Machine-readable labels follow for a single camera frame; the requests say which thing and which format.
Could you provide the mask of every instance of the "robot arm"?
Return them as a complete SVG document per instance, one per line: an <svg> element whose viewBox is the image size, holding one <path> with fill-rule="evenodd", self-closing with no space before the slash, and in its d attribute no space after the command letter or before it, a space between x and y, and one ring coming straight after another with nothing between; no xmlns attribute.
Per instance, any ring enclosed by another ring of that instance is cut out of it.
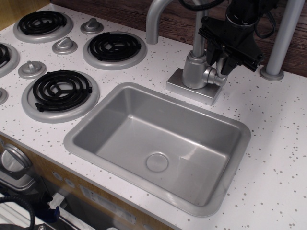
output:
<svg viewBox="0 0 307 230"><path fill-rule="evenodd" d="M208 40L207 62L213 65L221 56L226 58L222 75L244 65L256 71L264 54L254 40L256 25L264 14L277 7L278 0L232 0L226 10L226 20L202 19L199 34Z"/></svg>

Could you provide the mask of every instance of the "black cable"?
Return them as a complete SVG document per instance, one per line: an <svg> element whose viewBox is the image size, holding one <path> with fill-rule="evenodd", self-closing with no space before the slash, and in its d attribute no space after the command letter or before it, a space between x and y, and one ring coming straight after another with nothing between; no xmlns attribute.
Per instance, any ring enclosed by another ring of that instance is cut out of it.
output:
<svg viewBox="0 0 307 230"><path fill-rule="evenodd" d="M184 0L179 0L180 4L190 11L205 11L205 10L211 9L211 8L221 4L223 1L225 1L225 0L215 0L215 1L207 3L207 4L196 6L196 5L187 4Z"/></svg>
<svg viewBox="0 0 307 230"><path fill-rule="evenodd" d="M275 27L276 27L276 21L275 21L273 15L271 14L271 12L268 11L268 12L265 13L265 15L267 16L267 18L268 18L269 22L271 23L273 29L268 34L265 34L265 35L259 34L257 26L258 26L258 23L259 23L260 20L258 20L258 22L254 26L254 30L255 30L256 35L261 39L270 37L275 32Z"/></svg>
<svg viewBox="0 0 307 230"><path fill-rule="evenodd" d="M32 206L30 205L30 203L27 202L24 199L21 199L18 196L0 197L0 204L6 203L6 202L15 202L15 203L19 204L20 206L22 206L23 208L25 208L26 210L28 210L28 212L30 214L30 226L29 226L28 230L33 230L34 224L35 224L35 214L34 214L34 210L33 210Z"/></svg>

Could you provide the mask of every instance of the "sink rim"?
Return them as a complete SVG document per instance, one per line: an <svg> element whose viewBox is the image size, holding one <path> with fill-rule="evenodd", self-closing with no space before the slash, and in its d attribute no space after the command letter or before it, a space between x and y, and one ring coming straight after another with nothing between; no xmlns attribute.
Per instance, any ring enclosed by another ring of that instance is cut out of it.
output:
<svg viewBox="0 0 307 230"><path fill-rule="evenodd" d="M74 145L73 140L79 134L79 132L86 127L86 125L92 120L93 117L99 114L112 100L124 89L132 88L134 90L138 90L147 94L150 94L158 99L176 104L178 106L183 107L184 109L192 110L193 112L200 113L202 115L208 116L213 119L217 119L219 121L226 122L229 125L232 125L238 128L241 131L240 142L236 145L236 150L229 157L229 161L226 164L226 167L219 179L217 186L211 196L210 201L204 206L197 206L192 204L191 202L180 198L179 196L153 184L146 179L129 172L128 170L117 166L116 164L103 159L86 149L83 149L77 145ZM117 85L97 106L94 107L64 138L64 147L71 152L72 154L83 158L84 160L91 162L98 167L107 170L114 175L122 178L125 181L130 182L131 184L145 190L146 192L166 201L169 204L174 205L177 208L182 209L183 211L197 216L197 217L206 217L214 214L222 204L222 201L226 195L226 192L232 182L232 179L239 167L239 164L243 158L243 155L246 151L248 143L251 138L251 132L249 128L244 125L242 122L233 120L231 118L213 113L211 111L205 110L203 108L199 108L197 106L191 105L187 102L172 98L168 95L164 95L162 93L156 92L154 90L145 88L136 83L126 82ZM122 175L127 174L129 172L128 178L125 178Z"/></svg>

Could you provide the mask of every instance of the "play sink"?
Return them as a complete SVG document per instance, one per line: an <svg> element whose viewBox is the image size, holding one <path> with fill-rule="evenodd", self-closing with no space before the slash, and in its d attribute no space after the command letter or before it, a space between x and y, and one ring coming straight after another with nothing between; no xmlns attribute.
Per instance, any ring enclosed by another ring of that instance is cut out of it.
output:
<svg viewBox="0 0 307 230"><path fill-rule="evenodd" d="M134 83L115 87L65 148L199 217L216 212L250 140L241 122Z"/></svg>

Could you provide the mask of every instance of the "speckled surface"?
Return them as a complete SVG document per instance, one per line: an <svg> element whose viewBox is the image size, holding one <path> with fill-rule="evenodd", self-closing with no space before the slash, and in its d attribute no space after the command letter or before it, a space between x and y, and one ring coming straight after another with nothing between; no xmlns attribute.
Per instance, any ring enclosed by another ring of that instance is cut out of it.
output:
<svg viewBox="0 0 307 230"><path fill-rule="evenodd" d="M0 105L0 134L21 142L176 229L306 229L307 78L285 73L281 81L271 82L261 78L258 72L238 67L229 76L215 105L203 105L165 90L167 79L184 66L191 46L160 37L157 45L147 46L147 56L134 67L116 71L95 69L82 57L83 45L93 35L80 31L80 26L91 16L54 5L43 9L64 12L72 18L74 28L68 37L78 44L78 49L59 56L52 52L54 42L27 44L14 37L12 26L0 31L0 42L14 46L20 53L17 68L0 78L0 87L9 94L8 100ZM104 25L104 32L124 31L145 40L145 32L97 20ZM20 78L17 71L28 60L42 61L48 71L71 69L89 74L99 85L99 101L119 83L130 81L247 125L252 132L250 144L217 213L207 218L191 216L68 153L63 146L64 136L82 117L45 124L26 116L21 95L32 80Z"/></svg>

